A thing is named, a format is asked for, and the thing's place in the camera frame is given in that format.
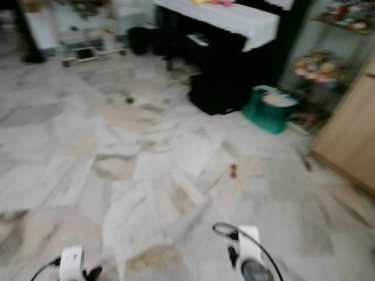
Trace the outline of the light wooden cabinet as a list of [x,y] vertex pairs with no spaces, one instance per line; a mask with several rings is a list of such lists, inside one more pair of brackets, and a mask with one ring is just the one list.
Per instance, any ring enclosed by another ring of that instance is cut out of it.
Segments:
[[317,135],[309,155],[375,197],[375,54]]

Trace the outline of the glass display cabinet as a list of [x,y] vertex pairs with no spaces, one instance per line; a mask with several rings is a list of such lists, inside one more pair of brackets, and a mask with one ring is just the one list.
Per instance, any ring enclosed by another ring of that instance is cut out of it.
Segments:
[[[316,135],[342,101],[349,86],[375,49],[375,23],[354,28],[343,20],[323,18],[335,0],[310,0],[302,17],[302,26],[290,51],[279,87],[297,98],[299,104],[289,121],[290,128],[305,135]],[[329,55],[338,71],[333,80],[309,80],[295,72],[298,59],[314,54]]]

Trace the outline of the black piano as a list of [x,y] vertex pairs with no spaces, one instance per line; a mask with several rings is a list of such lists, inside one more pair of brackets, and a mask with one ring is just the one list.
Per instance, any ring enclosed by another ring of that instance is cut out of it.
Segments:
[[[197,5],[214,4],[225,7],[241,4],[279,16],[276,38],[264,46],[251,50],[259,56],[259,61],[264,64],[264,67],[258,66],[261,84],[273,85],[278,83],[281,78],[281,73],[286,66],[292,46],[302,26],[302,17],[310,8],[310,0],[191,0],[191,2]],[[163,21],[164,29],[174,32],[187,32],[191,29],[204,30],[206,34],[210,32],[217,34],[220,34],[220,32],[231,33],[228,30],[210,26],[206,22],[191,19],[169,9],[157,5],[155,7]]]

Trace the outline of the black bench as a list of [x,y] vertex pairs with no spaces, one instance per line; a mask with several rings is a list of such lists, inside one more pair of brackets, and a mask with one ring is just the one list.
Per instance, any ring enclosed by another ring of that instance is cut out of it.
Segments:
[[252,87],[261,83],[257,54],[243,50],[241,35],[220,32],[195,40],[196,35],[185,35],[181,42],[184,59],[199,69],[189,80],[189,101],[208,115],[242,110]]

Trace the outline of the pastel plush toy pile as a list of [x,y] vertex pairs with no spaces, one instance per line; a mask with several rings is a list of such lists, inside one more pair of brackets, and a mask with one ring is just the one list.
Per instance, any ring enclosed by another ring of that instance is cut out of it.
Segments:
[[333,53],[318,50],[298,58],[293,73],[319,85],[335,85],[343,75],[343,67]]

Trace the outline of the black bin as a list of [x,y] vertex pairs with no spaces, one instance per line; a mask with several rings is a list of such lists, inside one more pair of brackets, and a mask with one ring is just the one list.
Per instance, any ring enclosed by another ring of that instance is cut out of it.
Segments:
[[147,54],[151,43],[152,29],[134,27],[128,30],[128,44],[133,54]]

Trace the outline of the white lace tablecloth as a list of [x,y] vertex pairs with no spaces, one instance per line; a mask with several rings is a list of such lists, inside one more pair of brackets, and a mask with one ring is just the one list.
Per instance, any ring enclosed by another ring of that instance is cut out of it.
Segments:
[[154,0],[161,8],[179,13],[218,29],[246,38],[244,53],[266,45],[276,38],[279,16],[241,4],[230,7],[214,4],[197,5],[191,0]]

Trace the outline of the green basket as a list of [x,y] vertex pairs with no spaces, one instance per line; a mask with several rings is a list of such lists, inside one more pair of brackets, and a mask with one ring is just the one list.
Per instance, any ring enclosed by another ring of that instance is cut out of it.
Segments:
[[267,85],[252,88],[249,101],[241,110],[249,121],[268,133],[285,131],[287,121],[297,107],[298,99]]

